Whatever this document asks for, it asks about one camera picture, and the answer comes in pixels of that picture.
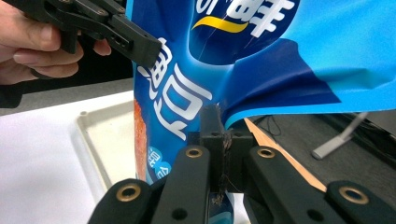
yellow swoosh graphic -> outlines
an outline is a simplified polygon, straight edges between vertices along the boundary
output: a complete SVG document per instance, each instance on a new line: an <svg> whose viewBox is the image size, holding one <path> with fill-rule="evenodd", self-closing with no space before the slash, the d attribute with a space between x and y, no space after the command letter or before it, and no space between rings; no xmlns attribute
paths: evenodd
<svg viewBox="0 0 396 224"><path fill-rule="evenodd" d="M206 25L206 26L211 26L213 28L226 31L229 33L239 33L245 30L245 28L248 26L248 22L243 23L243 24L238 24L238 23L233 23L230 21L224 21L222 19L219 19L217 17L212 17L212 16L206 16L200 19L195 25L192 27L194 29L197 26L200 25Z"/></svg>

metal stand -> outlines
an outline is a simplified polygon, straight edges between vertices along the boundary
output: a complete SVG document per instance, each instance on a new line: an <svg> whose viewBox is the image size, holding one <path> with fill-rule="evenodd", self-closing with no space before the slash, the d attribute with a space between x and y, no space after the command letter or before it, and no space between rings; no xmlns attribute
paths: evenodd
<svg viewBox="0 0 396 224"><path fill-rule="evenodd" d="M366 119L369 113L359 113L359 115L352 120L352 122L341 132L339 135L335 136L327 143L317 147L313 150L311 155L317 159L322 160L330 153L334 152L337 148L342 146L344 143L348 142L352 138L352 134L356 128Z"/></svg>

finger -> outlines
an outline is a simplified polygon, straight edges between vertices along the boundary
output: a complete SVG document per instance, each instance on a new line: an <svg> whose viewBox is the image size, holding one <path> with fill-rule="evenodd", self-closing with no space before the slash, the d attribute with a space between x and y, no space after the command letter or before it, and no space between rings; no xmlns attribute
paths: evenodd
<svg viewBox="0 0 396 224"><path fill-rule="evenodd" d="M22 81L36 79L30 68L15 63L12 59L0 63L0 85L12 85Z"/></svg>
<svg viewBox="0 0 396 224"><path fill-rule="evenodd" d="M78 63L31 68L35 69L41 75L47 77L71 77L78 71Z"/></svg>
<svg viewBox="0 0 396 224"><path fill-rule="evenodd" d="M33 49L19 49L13 58L16 63L31 67L44 67L76 63L84 55L81 45L78 45L75 54L70 54L62 49L56 51L40 51Z"/></svg>
<svg viewBox="0 0 396 224"><path fill-rule="evenodd" d="M1 7L10 7L2 3ZM14 48L56 50L61 46L61 34L53 25L33 21L17 10L1 16L0 40Z"/></svg>
<svg viewBox="0 0 396 224"><path fill-rule="evenodd" d="M107 40L97 40L93 46L93 50L102 56L111 54L111 47L108 45Z"/></svg>

black tool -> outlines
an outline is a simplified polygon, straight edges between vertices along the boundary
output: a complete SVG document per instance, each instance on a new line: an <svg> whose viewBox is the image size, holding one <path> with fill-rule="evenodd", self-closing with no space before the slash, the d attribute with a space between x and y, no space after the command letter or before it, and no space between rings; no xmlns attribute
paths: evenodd
<svg viewBox="0 0 396 224"><path fill-rule="evenodd" d="M113 0L4 0L29 18L61 30L61 49L75 53L78 31L109 45L141 66L154 65L161 42L129 21L125 8Z"/></svg>
<svg viewBox="0 0 396 224"><path fill-rule="evenodd" d="M258 147L245 123L225 131L215 105L201 112L171 173L153 185L126 179L111 187L90 224L207 223L209 192L244 193L251 223L394 223L396 211L370 190L335 181L314 189L285 157Z"/></svg>

gray floor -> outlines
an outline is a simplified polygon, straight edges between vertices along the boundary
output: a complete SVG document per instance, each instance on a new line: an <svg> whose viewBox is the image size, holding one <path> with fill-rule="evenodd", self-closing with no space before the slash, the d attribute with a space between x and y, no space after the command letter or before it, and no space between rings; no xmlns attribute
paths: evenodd
<svg viewBox="0 0 396 224"><path fill-rule="evenodd" d="M0 109L0 116L67 104L99 96L130 91L131 78L88 86L26 94L16 109ZM339 132L312 115L274 116L281 135L276 141L308 168L323 183L351 180L370 189L396 209L396 172L375 156L350 141L323 161L316 161L311 150ZM276 126L270 122L272 130Z"/></svg>

